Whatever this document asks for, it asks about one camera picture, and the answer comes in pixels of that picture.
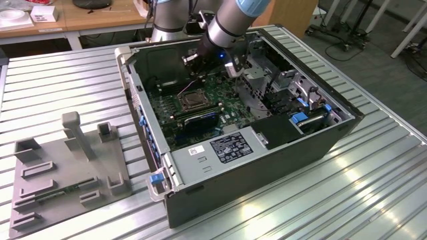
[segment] motherboard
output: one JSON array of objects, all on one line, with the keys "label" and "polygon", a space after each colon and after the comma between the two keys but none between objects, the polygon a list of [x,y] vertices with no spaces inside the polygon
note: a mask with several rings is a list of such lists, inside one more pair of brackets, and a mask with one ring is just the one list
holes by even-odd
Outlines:
[{"label": "motherboard", "polygon": [[164,94],[165,89],[158,89],[148,95],[172,151],[229,133],[254,121],[250,109],[234,91],[237,79],[210,74],[196,81],[182,92]]}]

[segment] rolling stand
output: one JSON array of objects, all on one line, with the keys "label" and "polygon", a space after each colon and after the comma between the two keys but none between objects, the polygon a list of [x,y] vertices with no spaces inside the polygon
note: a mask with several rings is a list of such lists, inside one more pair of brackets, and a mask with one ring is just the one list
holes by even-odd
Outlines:
[{"label": "rolling stand", "polygon": [[320,26],[310,25],[308,27],[308,30],[305,31],[305,34],[310,36],[313,32],[317,31],[328,36],[335,37],[341,42],[341,47],[344,52],[347,52],[352,48],[352,46],[356,46],[363,50],[367,47],[369,38],[368,38],[368,33],[365,33],[364,31],[360,32],[359,26],[367,14],[367,11],[369,9],[369,6],[372,4],[372,1],[373,0],[368,0],[368,2],[364,4],[364,7],[356,19],[355,25],[349,31],[348,30],[343,31],[347,24],[344,22],[337,22],[331,30],[328,30],[327,27],[323,25]]}]

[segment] gray floor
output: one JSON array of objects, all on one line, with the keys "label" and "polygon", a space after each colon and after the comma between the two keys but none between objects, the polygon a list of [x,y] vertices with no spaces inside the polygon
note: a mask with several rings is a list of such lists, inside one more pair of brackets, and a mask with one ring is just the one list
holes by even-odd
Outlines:
[{"label": "gray floor", "polygon": [[[341,1],[335,13],[340,13],[345,5]],[[329,7],[332,0],[321,0],[320,5]],[[359,2],[349,17],[349,23],[356,19],[363,3]],[[371,7],[367,12],[360,28],[365,29],[376,10]],[[365,50],[349,61],[340,62],[331,59],[325,53],[325,48],[339,40],[314,33],[305,36],[302,41],[309,47],[344,72],[344,74],[397,113],[404,120],[427,135],[427,82],[419,79],[408,70],[401,57],[389,57],[396,46],[405,37],[401,32],[405,24],[388,15],[383,15],[372,33],[369,34],[371,43]],[[425,33],[419,33],[413,41],[425,37]],[[359,49],[343,52],[332,47],[329,55],[337,59],[347,59]],[[427,66],[427,58],[420,59]]]}]

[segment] blue latch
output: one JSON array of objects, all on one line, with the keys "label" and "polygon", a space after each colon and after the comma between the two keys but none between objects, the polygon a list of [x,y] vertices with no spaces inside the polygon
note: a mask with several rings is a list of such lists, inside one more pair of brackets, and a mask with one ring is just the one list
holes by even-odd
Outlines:
[{"label": "blue latch", "polygon": [[293,116],[292,116],[292,122],[294,124],[304,121],[305,119],[308,119],[308,117],[306,117],[305,113],[302,113],[302,112],[298,112],[298,113],[293,114]]},{"label": "blue latch", "polygon": [[304,107],[308,107],[308,104],[306,104],[306,102],[304,102],[304,100],[298,97],[298,98],[296,98],[297,99],[297,101],[304,105]]},{"label": "blue latch", "polygon": [[332,107],[329,106],[329,104],[325,104],[325,105],[324,105],[324,108],[325,108],[325,110],[327,110],[328,113],[332,111]]},{"label": "blue latch", "polygon": [[157,174],[149,176],[150,184],[158,184],[164,180],[165,180],[165,177],[162,176],[162,173],[157,173]]},{"label": "blue latch", "polygon": [[140,125],[140,126],[144,126],[144,125],[145,125],[145,118],[144,118],[144,116],[140,116],[140,118],[138,118],[138,125]]}]

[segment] wooden table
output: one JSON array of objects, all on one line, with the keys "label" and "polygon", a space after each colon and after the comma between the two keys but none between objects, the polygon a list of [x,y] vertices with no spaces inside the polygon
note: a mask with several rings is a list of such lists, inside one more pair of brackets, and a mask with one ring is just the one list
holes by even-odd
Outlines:
[{"label": "wooden table", "polygon": [[281,24],[301,39],[316,5],[317,0],[272,0],[252,26]]},{"label": "wooden table", "polygon": [[82,49],[80,36],[137,30],[145,27],[145,18],[132,0],[113,0],[104,9],[89,10],[73,5],[72,0],[56,0],[57,22],[34,22],[33,27],[0,32],[0,45],[66,38],[72,50]]}]

